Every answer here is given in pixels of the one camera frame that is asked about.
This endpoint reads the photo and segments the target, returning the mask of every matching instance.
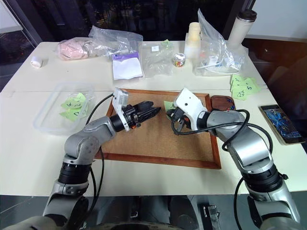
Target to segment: wooden frame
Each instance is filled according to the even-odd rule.
[[[166,92],[166,91],[148,91],[148,90],[127,90],[130,93],[146,93],[146,94],[161,94],[161,95],[178,95],[178,92]],[[206,107],[208,111],[211,111],[211,101],[209,94],[206,93],[195,93],[197,97],[204,97]],[[107,116],[111,116],[114,111],[112,103],[107,111]],[[167,157],[156,157],[156,156],[140,156],[140,155],[129,155],[119,153],[104,153],[104,158],[107,160],[115,161],[134,161],[134,162],[146,162],[146,163],[158,163],[158,164],[170,164],[180,166],[190,166],[208,169],[221,169],[220,155],[217,147],[217,140],[215,136],[210,135],[211,147],[213,153],[213,161],[200,161],[200,160],[187,160],[187,159],[176,159]],[[100,154],[96,154],[96,158],[100,159]]]

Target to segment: smartphone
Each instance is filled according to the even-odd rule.
[[[291,120],[277,104],[261,106],[260,110],[269,124],[274,126],[274,131],[283,144],[304,142],[302,135],[300,135]]]

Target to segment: phone screen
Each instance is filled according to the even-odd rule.
[[[263,111],[285,140],[302,138],[281,108],[270,108]]]

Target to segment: clear plastic box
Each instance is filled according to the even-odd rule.
[[[61,104],[69,97],[76,96],[78,93],[85,96],[85,102],[75,121],[71,121],[60,115],[66,111]],[[84,110],[88,106],[86,117],[82,117]],[[64,82],[56,86],[53,93],[47,99],[43,108],[37,114],[33,125],[34,128],[43,132],[56,135],[72,134],[78,128],[85,125],[86,119],[94,107],[94,87],[89,83],[83,82]]]

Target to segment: brown tray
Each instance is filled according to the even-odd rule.
[[[178,92],[126,90],[128,103],[135,105],[142,101],[153,101],[161,111],[154,118],[141,124],[140,128],[121,131],[102,146],[105,159],[116,161],[136,161],[158,164],[220,169],[221,162],[216,137],[207,132],[187,136],[173,133],[167,119],[164,101],[174,101]],[[209,94],[196,93],[207,109],[211,110]],[[110,103],[107,116],[115,114]]]

